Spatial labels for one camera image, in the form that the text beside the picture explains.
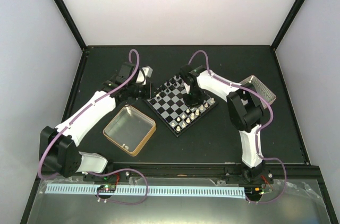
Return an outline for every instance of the chessboard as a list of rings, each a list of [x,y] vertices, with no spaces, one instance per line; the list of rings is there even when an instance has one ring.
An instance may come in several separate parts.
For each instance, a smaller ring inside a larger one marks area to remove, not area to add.
[[[162,84],[157,92],[146,103],[177,137],[217,105],[214,98],[207,94],[201,106],[189,108],[185,105],[183,95],[186,91],[179,75]]]

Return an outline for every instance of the purple hose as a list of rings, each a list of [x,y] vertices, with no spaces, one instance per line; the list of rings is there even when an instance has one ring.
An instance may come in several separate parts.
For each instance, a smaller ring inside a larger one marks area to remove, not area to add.
[[[135,172],[135,173],[139,174],[144,179],[145,186],[146,186],[145,195],[143,196],[143,198],[141,200],[139,200],[137,202],[133,202],[133,203],[123,202],[123,201],[118,201],[118,200],[111,200],[111,199],[110,200],[107,199],[106,201],[107,202],[118,203],[118,204],[125,204],[125,205],[136,205],[136,204],[140,204],[140,203],[144,202],[145,199],[147,198],[147,195],[148,195],[149,185],[148,185],[147,179],[145,178],[145,176],[141,172],[139,172],[139,171],[137,171],[135,169],[132,169],[132,168],[123,168],[123,169],[119,169],[119,170],[116,170],[114,172],[111,172],[111,173],[108,173],[108,174],[103,174],[103,175],[97,174],[97,173],[93,173],[93,172],[89,172],[89,174],[95,175],[95,176],[99,176],[99,177],[105,177],[105,176],[114,175],[114,174],[117,174],[117,173],[120,173],[120,172],[123,172],[123,171],[132,171],[132,172]],[[98,193],[97,193],[97,198],[99,200],[100,200],[100,198],[99,198],[99,193],[100,192],[101,191],[98,191]]]
[[[129,52],[129,60],[131,60],[131,54],[132,52],[134,52],[136,54],[136,58],[137,58],[137,62],[136,62],[136,67],[134,68],[132,74],[128,77],[128,79],[126,79],[125,82],[123,82],[121,85],[119,85],[117,88],[113,89],[112,91],[104,94],[103,96],[101,96],[100,98],[95,100],[95,103],[101,101],[103,98],[105,98],[106,96],[111,95],[112,93],[116,92],[117,90],[121,89],[122,87],[124,87],[136,74],[136,72],[138,71],[138,67],[139,67],[139,53],[138,51],[136,51],[135,49],[131,49]],[[92,104],[88,104],[85,108],[83,108],[71,121],[70,121],[70,125],[72,125],[83,113],[85,113],[86,110],[88,110],[90,107],[92,106]],[[38,176],[40,179],[45,180],[45,179],[52,179],[55,176],[58,175],[58,173],[54,173],[51,176],[45,177],[41,174],[41,168],[43,167],[45,158],[48,154],[48,152],[50,151],[50,149],[52,148],[53,144],[58,140],[58,138],[68,129],[69,127],[64,127],[51,141],[51,143],[47,146],[44,154],[42,155],[40,162],[39,162],[39,167],[38,167]]]
[[[245,87],[240,86],[240,85],[235,84],[235,83],[229,83],[229,82],[227,82],[227,81],[225,81],[225,80],[223,80],[223,79],[221,79],[221,78],[215,76],[214,74],[212,74],[211,71],[210,71],[210,68],[209,68],[209,58],[208,58],[207,53],[206,53],[204,50],[198,50],[197,52],[195,52],[195,53],[192,55],[191,59],[189,60],[189,63],[188,63],[189,65],[190,65],[190,63],[192,62],[193,58],[194,58],[198,53],[203,53],[203,54],[205,55],[205,57],[206,57],[207,71],[208,71],[208,73],[209,73],[214,79],[216,79],[216,80],[218,80],[218,81],[220,81],[220,82],[222,82],[222,83],[224,83],[224,84],[226,84],[226,85],[228,85],[228,86],[230,86],[230,87],[235,87],[235,88],[238,88],[238,89],[247,91],[247,92],[249,92],[249,93],[255,95],[255,96],[258,97],[260,100],[262,100],[262,102],[264,102],[265,105],[267,106],[267,108],[268,108],[268,110],[269,110],[269,113],[270,113],[270,118],[269,118],[269,121],[268,121],[265,125],[261,126],[261,127],[256,131],[256,133],[255,133],[256,153],[257,153],[257,155],[258,155],[262,160],[265,160],[265,161],[276,160],[276,161],[278,161],[278,162],[281,164],[281,166],[282,166],[282,168],[283,168],[283,173],[284,173],[284,185],[283,185],[283,189],[282,189],[281,193],[279,194],[279,196],[277,196],[276,198],[274,198],[274,199],[272,199],[272,200],[269,200],[269,201],[266,201],[266,202],[255,202],[255,201],[249,200],[249,198],[248,198],[247,196],[246,196],[246,200],[247,200],[248,202],[250,202],[250,203],[256,203],[256,204],[267,204],[267,203],[275,202],[276,200],[278,200],[278,199],[283,195],[283,193],[284,193],[285,190],[286,190],[286,186],[287,186],[287,172],[286,172],[286,168],[285,168],[285,165],[283,164],[283,162],[282,162],[280,159],[278,159],[278,158],[265,158],[265,157],[263,157],[263,156],[260,154],[260,150],[259,150],[259,139],[258,139],[258,133],[259,133],[261,130],[263,130],[265,127],[267,127],[267,126],[273,121],[273,118],[274,118],[273,109],[271,108],[270,104],[269,104],[269,103],[268,103],[268,102],[267,102],[260,94],[256,93],[255,91],[250,90],[250,89],[248,89],[248,88],[245,88]]]

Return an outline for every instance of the purple cable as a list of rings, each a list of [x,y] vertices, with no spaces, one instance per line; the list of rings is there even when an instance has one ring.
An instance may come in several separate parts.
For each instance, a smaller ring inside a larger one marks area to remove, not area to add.
[[[102,95],[101,97],[97,98],[95,100],[95,103],[101,101],[103,98],[111,95],[112,93],[116,92],[117,90],[121,89],[122,87],[124,87],[133,77],[134,75],[136,74],[136,72],[138,71],[138,67],[139,67],[139,53],[138,51],[136,51],[135,49],[131,49],[130,52],[129,52],[129,60],[131,62],[131,54],[132,53],[135,53],[136,54],[136,58],[137,58],[137,62],[136,62],[136,67],[134,68],[132,74],[128,77],[128,79],[126,79],[125,82],[123,82],[121,85],[119,85],[117,88],[113,89],[112,91]],[[86,110],[88,110],[90,107],[92,106],[92,104],[88,104],[86,107],[84,107],[71,121],[70,121],[70,125],[72,125],[83,113],[85,113]],[[45,161],[45,158],[48,154],[48,152],[50,151],[50,149],[52,148],[53,144],[58,140],[58,138],[68,129],[69,127],[64,127],[54,138],[53,140],[51,141],[51,143],[47,146],[46,150],[44,151],[44,154],[42,154],[41,156],[41,159],[40,159],[40,162],[39,162],[39,167],[38,167],[38,176],[40,179],[42,180],[46,180],[46,179],[52,179],[54,178],[55,176],[58,175],[58,173],[54,173],[52,174],[51,176],[48,176],[48,177],[45,177],[42,175],[41,173],[41,169],[43,167],[43,164],[44,164],[44,161]]]
[[[136,204],[140,204],[140,203],[144,202],[145,199],[147,198],[147,195],[148,195],[149,185],[148,185],[147,179],[145,178],[145,176],[144,176],[141,172],[139,172],[139,171],[137,171],[137,170],[135,170],[135,169],[132,169],[132,168],[123,168],[123,169],[119,169],[119,170],[116,170],[116,171],[114,171],[114,172],[111,172],[111,173],[108,173],[108,174],[103,174],[103,175],[97,174],[97,173],[93,173],[93,172],[89,172],[89,174],[95,175],[95,176],[99,176],[99,177],[105,177],[105,176],[114,175],[114,174],[117,174],[117,173],[120,173],[120,172],[123,172],[123,171],[132,171],[132,172],[134,172],[134,173],[139,174],[139,175],[144,179],[144,181],[145,181],[145,186],[146,186],[145,195],[143,196],[143,198],[142,198],[141,200],[139,200],[139,201],[137,201],[137,202],[133,202],[133,203],[123,202],[123,201],[119,201],[119,200],[109,200],[109,199],[107,199],[106,201],[107,201],[107,202],[118,203],[118,204],[124,204],[124,205],[136,205]],[[97,193],[97,198],[98,198],[99,200],[100,200],[100,198],[99,198],[99,193],[100,193],[100,192],[101,192],[101,191],[98,191],[98,193]]]
[[[189,65],[190,65],[190,63],[192,62],[193,58],[194,58],[198,53],[203,53],[203,54],[205,55],[205,57],[206,57],[207,71],[208,71],[208,73],[209,73],[214,79],[216,79],[216,80],[218,80],[218,81],[220,81],[220,82],[222,82],[222,83],[224,83],[224,84],[226,84],[226,85],[228,85],[228,86],[230,86],[230,87],[235,87],[235,88],[238,88],[238,89],[247,91],[247,92],[249,92],[249,93],[255,95],[255,96],[258,97],[260,100],[262,100],[262,101],[265,103],[265,105],[267,106],[267,108],[268,108],[268,110],[269,110],[269,113],[270,113],[270,118],[269,118],[269,121],[268,121],[265,125],[261,126],[258,130],[256,130],[256,133],[255,133],[256,153],[257,153],[257,155],[258,155],[262,160],[265,160],[265,161],[276,160],[276,161],[278,161],[278,162],[281,164],[281,166],[282,166],[282,168],[283,168],[283,173],[284,173],[284,185],[283,185],[283,189],[282,189],[281,193],[280,193],[276,198],[274,198],[274,199],[272,199],[272,200],[269,200],[269,201],[266,201],[266,202],[255,202],[255,201],[251,201],[247,196],[246,196],[246,200],[247,200],[248,202],[250,202],[250,203],[256,203],[256,204],[268,204],[268,203],[272,203],[272,202],[277,201],[277,200],[283,195],[283,193],[284,193],[285,190],[286,190],[286,186],[287,186],[287,172],[286,172],[286,168],[285,168],[285,165],[283,164],[283,162],[282,162],[280,159],[278,159],[278,158],[265,158],[265,157],[263,157],[263,156],[260,154],[260,150],[259,150],[259,139],[258,139],[258,133],[259,133],[261,130],[263,130],[265,127],[267,127],[267,126],[273,121],[273,118],[274,118],[273,109],[271,108],[270,104],[269,104],[269,103],[268,103],[268,102],[267,102],[260,94],[256,93],[255,91],[250,90],[250,89],[248,89],[248,88],[245,88],[245,87],[240,86],[240,85],[235,84],[235,83],[229,83],[229,82],[227,82],[227,81],[225,81],[225,80],[223,80],[223,79],[221,79],[221,78],[215,76],[214,74],[212,74],[211,71],[210,71],[210,68],[209,68],[209,58],[208,58],[207,53],[206,53],[204,50],[198,50],[197,52],[195,52],[195,53],[192,55],[191,59],[189,60],[189,63],[188,63]]]

